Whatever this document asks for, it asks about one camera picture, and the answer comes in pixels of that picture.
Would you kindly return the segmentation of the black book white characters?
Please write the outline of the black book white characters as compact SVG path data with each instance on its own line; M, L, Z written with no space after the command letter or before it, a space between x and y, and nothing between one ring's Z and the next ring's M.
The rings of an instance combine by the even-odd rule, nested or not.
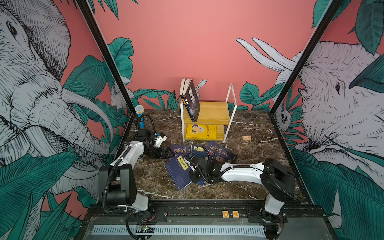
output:
M197 94L193 80L191 80L191 83L188 87L187 100L188 100L189 106L190 106L190 113L188 113L188 114L191 118L191 121L197 122L201 106L200 106L198 94Z

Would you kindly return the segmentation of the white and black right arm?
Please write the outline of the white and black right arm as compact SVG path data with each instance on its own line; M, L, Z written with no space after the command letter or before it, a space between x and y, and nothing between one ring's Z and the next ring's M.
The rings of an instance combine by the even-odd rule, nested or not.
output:
M249 182L263 185L268 195L262 211L279 216L285 203L295 197L295 174L275 159L266 159L262 163L251 165L230 164L225 162L208 163L202 157L187 159L191 167L190 177L193 183L203 179L215 185L219 182Z

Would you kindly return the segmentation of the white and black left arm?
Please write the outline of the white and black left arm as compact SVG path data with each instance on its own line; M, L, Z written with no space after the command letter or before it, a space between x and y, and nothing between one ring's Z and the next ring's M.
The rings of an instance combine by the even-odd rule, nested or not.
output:
M99 169L99 204L106 213L132 210L147 211L148 197L137 192L134 167L143 155L155 159L169 159L175 153L166 146L154 147L142 141L123 144L120 156L108 166Z

